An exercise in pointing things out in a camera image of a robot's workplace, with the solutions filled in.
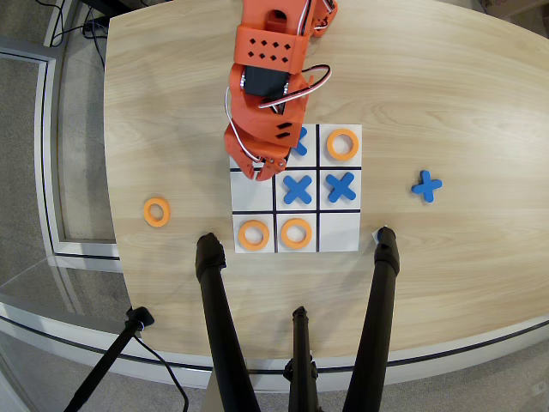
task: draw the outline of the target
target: red and white wire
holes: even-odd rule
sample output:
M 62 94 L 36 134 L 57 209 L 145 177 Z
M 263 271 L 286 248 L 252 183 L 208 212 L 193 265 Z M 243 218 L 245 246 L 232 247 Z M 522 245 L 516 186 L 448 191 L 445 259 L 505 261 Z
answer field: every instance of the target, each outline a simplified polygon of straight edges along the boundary
M 225 113 L 226 113 L 226 116 L 227 118 L 229 119 L 229 123 L 231 124 L 231 127 L 232 127 L 232 131 L 234 131 L 234 136 L 237 138 L 237 141 L 238 141 L 238 144 L 240 145 L 240 147 L 242 148 L 242 150 L 244 151 L 244 153 L 246 153 L 246 156 L 248 156 L 250 159 L 252 159 L 255 163 L 260 163 L 262 160 L 255 157 L 252 153 L 250 153 L 250 151 L 244 146 L 244 144 L 242 143 L 242 141 L 240 140 L 240 136 L 238 135 L 238 132 L 237 132 L 237 128 L 236 126 L 234 125 L 234 123 L 232 122 L 232 115 L 231 115 L 231 111 L 229 109 L 229 104 L 228 104 L 228 96 L 229 96 L 229 92 L 230 92 L 230 88 L 226 88 L 226 91 L 225 91 Z
M 298 99 L 300 97 L 306 96 L 307 94 L 310 94 L 314 92 L 315 90 L 318 90 L 321 88 L 332 76 L 332 69 L 327 64 L 317 64 L 315 66 L 311 66 L 309 69 L 303 70 L 301 73 L 307 73 L 309 71 L 319 71 L 319 70 L 326 70 L 326 74 L 316 83 L 311 84 L 310 86 L 307 86 L 306 88 L 302 88 L 301 90 L 297 90 L 295 92 L 292 92 L 290 94 L 287 94 L 286 96 L 283 96 L 276 100 L 271 100 L 266 103 L 262 103 L 259 105 L 260 109 L 266 109 L 267 107 L 274 107 L 281 105 L 282 103 L 286 103 L 287 101 Z

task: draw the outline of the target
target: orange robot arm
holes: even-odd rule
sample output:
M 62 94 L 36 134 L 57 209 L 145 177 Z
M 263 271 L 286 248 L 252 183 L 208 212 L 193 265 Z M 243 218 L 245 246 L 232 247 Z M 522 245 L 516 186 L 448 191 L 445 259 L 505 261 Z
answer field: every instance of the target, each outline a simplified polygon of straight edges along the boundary
M 299 142 L 308 94 L 330 76 L 325 64 L 303 70 L 311 36 L 321 37 L 337 13 L 333 0 L 244 0 L 229 76 L 232 102 L 225 147 L 248 179 L 283 171 Z M 309 84 L 303 74 L 325 70 Z

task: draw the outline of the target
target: black cable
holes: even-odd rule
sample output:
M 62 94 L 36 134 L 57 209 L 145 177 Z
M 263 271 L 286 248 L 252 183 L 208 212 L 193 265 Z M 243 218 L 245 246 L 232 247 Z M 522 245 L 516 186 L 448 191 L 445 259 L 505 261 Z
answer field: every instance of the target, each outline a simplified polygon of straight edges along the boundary
M 54 40 L 55 38 L 57 38 L 57 37 L 59 37 L 59 36 L 63 36 L 63 35 L 66 34 L 66 33 L 70 33 L 70 32 L 72 32 L 72 31 L 74 31 L 74 30 L 76 30 L 76 29 L 78 29 L 78 28 L 83 28 L 83 27 L 84 27 L 83 25 L 82 25 L 82 26 L 77 26 L 77 27 L 72 27 L 72 28 L 70 28 L 69 30 L 65 30 L 64 32 L 57 33 L 55 36 L 53 36 L 53 37 L 51 38 L 51 47 L 59 47 L 59 46 L 63 43 L 63 39 L 61 39 L 61 41 L 59 41 L 59 43 L 57 43 L 56 45 L 53 45 L 52 43 L 53 43 L 53 40 Z
M 105 69 L 105 60 L 103 59 L 103 56 L 101 55 L 100 44 L 97 42 L 97 36 L 95 35 L 94 12 L 92 11 L 91 7 L 90 7 L 90 11 L 91 11 L 91 16 L 92 16 L 92 35 L 94 36 L 95 50 L 97 50 L 97 54 L 100 55 L 101 63 L 103 64 L 103 70 L 104 70 Z
M 479 0 L 479 4 L 480 4 L 480 7 L 482 7 L 482 9 L 484 10 L 484 13 L 487 15 L 488 10 L 486 10 L 486 7 L 485 7 L 484 3 L 482 3 L 482 0 Z
M 58 9 L 59 10 L 59 14 L 57 15 L 57 21 L 56 21 L 56 28 L 57 28 L 57 23 L 59 22 L 59 19 L 61 19 L 61 40 L 59 41 L 59 43 L 57 43 L 57 45 L 53 45 L 53 39 L 55 39 L 57 36 L 53 36 L 50 40 L 50 47 L 58 47 L 61 43 L 63 43 L 63 30 L 64 30 L 64 26 L 65 26 L 65 23 L 63 21 L 63 9 L 62 7 L 64 6 L 65 4 L 65 1 L 63 1 L 63 4 L 61 4 L 61 7 L 57 6 L 56 4 L 49 4 L 49 3 L 42 3 L 40 0 L 34 0 L 36 3 L 38 4 L 41 4 L 42 6 L 48 6 L 48 7 L 53 7 L 55 9 Z
M 148 350 L 151 354 L 153 354 L 156 357 L 156 359 L 158 359 L 160 362 L 162 362 L 162 364 L 166 367 L 166 369 L 168 370 L 168 373 L 170 373 L 170 376 L 172 377 L 173 383 L 178 387 L 179 393 L 181 393 L 181 395 L 183 396 L 183 399 L 184 399 L 183 412 L 187 412 L 187 409 L 189 408 L 189 398 L 187 397 L 187 394 L 185 393 L 185 391 L 183 390 L 183 388 L 179 384 L 178 379 L 173 374 L 173 371 L 170 368 L 170 366 L 167 364 L 167 362 L 165 360 L 162 359 L 162 357 L 159 354 L 154 352 L 149 346 L 147 346 L 145 343 L 140 341 L 137 338 L 137 336 L 134 335 L 134 339 L 136 339 L 141 346 L 143 346 L 146 350 Z

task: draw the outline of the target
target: orange o piece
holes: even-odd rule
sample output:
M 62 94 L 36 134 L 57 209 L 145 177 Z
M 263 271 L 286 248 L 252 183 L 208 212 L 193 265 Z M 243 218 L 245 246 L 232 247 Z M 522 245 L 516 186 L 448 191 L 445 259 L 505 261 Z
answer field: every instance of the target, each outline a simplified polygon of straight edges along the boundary
M 151 208 L 156 204 L 162 209 L 162 218 L 156 219 L 151 215 Z M 145 202 L 145 207 L 143 208 L 143 214 L 145 215 L 145 220 L 152 227 L 163 227 L 170 220 L 170 205 L 162 197 L 152 197 Z
M 261 230 L 261 233 L 263 235 L 263 239 L 261 239 L 258 243 L 251 243 L 246 238 L 246 230 L 251 228 L 256 228 Z M 240 245 L 248 251 L 260 251 L 263 247 L 267 245 L 268 242 L 268 228 L 265 223 L 262 221 L 247 221 L 244 225 L 240 227 L 240 230 L 238 230 L 238 242 L 240 242 Z
M 299 242 L 294 242 L 293 240 L 288 238 L 288 229 L 294 226 L 299 226 L 305 229 L 305 237 Z M 309 243 L 311 242 L 311 238 L 312 238 L 311 225 L 307 221 L 304 221 L 303 219 L 290 219 L 289 221 L 284 223 L 284 226 L 282 226 L 281 236 L 282 236 L 282 241 L 286 246 L 292 249 L 303 249 L 304 247 L 309 245 Z
M 353 145 L 351 147 L 351 150 L 349 150 L 345 154 L 336 152 L 334 148 L 335 138 L 338 137 L 339 135 L 348 136 L 351 139 L 351 144 Z M 328 152 L 330 153 L 330 155 L 337 161 L 349 161 L 359 152 L 359 139 L 357 138 L 357 135 L 355 135 L 349 129 L 338 129 L 338 130 L 332 131 L 329 134 L 328 141 L 326 142 L 326 146 L 328 148 Z

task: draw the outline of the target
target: wire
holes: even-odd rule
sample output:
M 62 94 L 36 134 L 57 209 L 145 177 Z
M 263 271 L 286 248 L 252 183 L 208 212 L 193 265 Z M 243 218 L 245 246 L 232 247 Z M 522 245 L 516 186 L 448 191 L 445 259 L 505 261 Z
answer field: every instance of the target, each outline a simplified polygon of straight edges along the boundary
M 77 26 L 77 27 L 72 27 L 70 28 L 69 30 L 65 30 L 64 32 L 61 32 L 61 33 L 57 33 L 55 36 L 53 36 L 51 38 L 51 47 L 59 47 L 62 43 L 63 43 L 63 39 L 61 39 L 61 41 L 59 41 L 59 43 L 57 43 L 56 45 L 53 45 L 53 40 L 59 36 L 63 36 L 64 34 L 66 33 L 70 33 L 70 32 L 73 32 L 75 30 L 77 30 L 78 28 L 83 28 L 84 26 Z
M 305 32 L 305 24 L 307 23 L 307 18 L 309 17 L 310 8 L 311 8 L 311 0 L 307 0 L 307 3 L 305 4 L 303 11 L 301 12 L 301 17 L 299 17 L 298 35 L 301 34 L 303 36 L 303 33 Z
M 178 390 L 179 390 L 179 393 L 181 393 L 181 396 L 183 397 L 184 399 L 184 405 L 183 405 L 183 412 L 187 412 L 187 409 L 189 408 L 189 398 L 187 397 L 187 394 L 185 393 L 185 391 L 183 390 L 183 388 L 181 387 L 181 385 L 179 384 L 179 381 L 178 379 L 175 377 L 175 375 L 173 374 L 173 371 L 172 369 L 170 368 L 170 366 L 167 364 L 167 362 L 162 359 L 162 357 L 157 354 L 156 352 L 154 352 L 149 346 L 147 346 L 144 342 L 140 341 L 136 335 L 134 335 L 134 339 L 136 339 L 139 344 L 141 346 L 143 346 L 146 350 L 148 350 L 151 354 L 153 354 L 156 359 L 158 359 L 160 362 L 162 362 L 162 365 L 164 365 L 166 367 L 166 369 L 168 370 L 168 373 L 170 373 L 170 377 L 172 378 L 172 381 L 173 383 L 178 387 Z
M 232 122 L 232 115 L 231 115 L 231 111 L 229 110 L 229 104 L 228 104 L 228 102 L 227 102 L 227 99 L 228 99 L 228 97 L 229 97 L 229 91 L 230 91 L 230 88 L 226 88 L 226 91 L 225 91 L 225 113 L 226 113 L 227 118 L 229 119 L 229 123 L 231 124 L 232 131 L 234 131 L 234 136 L 237 137 L 238 144 L 240 145 L 240 147 L 242 148 L 242 150 L 244 151 L 244 153 L 246 153 L 246 156 L 248 156 L 250 159 L 252 159 L 255 163 L 259 163 L 259 162 L 261 162 L 261 159 L 255 157 L 255 156 L 254 156 L 252 153 L 250 153 L 250 151 L 248 151 L 248 149 L 244 146 L 244 144 L 243 144 L 242 141 L 240 140 L 240 136 L 238 135 L 237 128 L 235 127 L 234 123 Z
M 92 34 L 94 35 L 94 43 L 95 43 L 95 50 L 97 50 L 97 53 L 100 55 L 101 63 L 103 64 L 103 70 L 105 70 L 105 60 L 103 59 L 103 56 L 101 55 L 100 50 L 100 44 L 97 42 L 97 36 L 95 35 L 95 20 L 94 20 L 94 12 L 92 11 L 92 8 L 89 8 L 89 11 L 91 11 L 92 16 Z
M 57 15 L 57 20 L 55 22 L 56 24 L 56 27 L 57 28 L 57 23 L 59 22 L 59 19 L 61 19 L 61 40 L 59 41 L 59 43 L 57 43 L 57 45 L 53 45 L 53 39 L 55 39 L 57 36 L 54 36 L 51 38 L 50 40 L 50 47 L 58 47 L 61 43 L 63 43 L 63 29 L 64 29 L 64 26 L 65 26 L 65 23 L 63 21 L 63 9 L 62 7 L 65 5 L 65 1 L 63 1 L 63 3 L 61 4 L 61 7 L 57 6 L 56 4 L 49 4 L 49 3 L 42 3 L 40 0 L 34 0 L 36 3 L 38 4 L 41 4 L 42 6 L 47 6 L 47 7 L 53 7 L 54 9 L 58 9 L 59 10 L 59 14 Z
M 297 99 L 299 97 L 306 96 L 307 94 L 310 94 L 310 93 L 314 92 L 315 90 L 318 90 L 332 76 L 332 69 L 327 64 L 317 64 L 317 65 L 311 66 L 309 69 L 305 69 L 301 72 L 301 73 L 306 73 L 308 71 L 318 71 L 318 70 L 326 70 L 326 74 L 324 74 L 324 76 L 318 82 L 316 82 L 314 84 L 311 84 L 310 86 L 307 86 L 306 88 L 302 88 L 300 90 L 297 90 L 295 92 L 287 94 L 286 96 L 281 97 L 279 99 L 271 100 L 271 101 L 268 101 L 266 103 L 262 103 L 261 105 L 259 105 L 259 108 L 260 109 L 266 109 L 267 107 L 272 107 L 272 106 L 279 105 L 281 103 L 286 103 L 287 101 L 294 100 L 294 99 Z

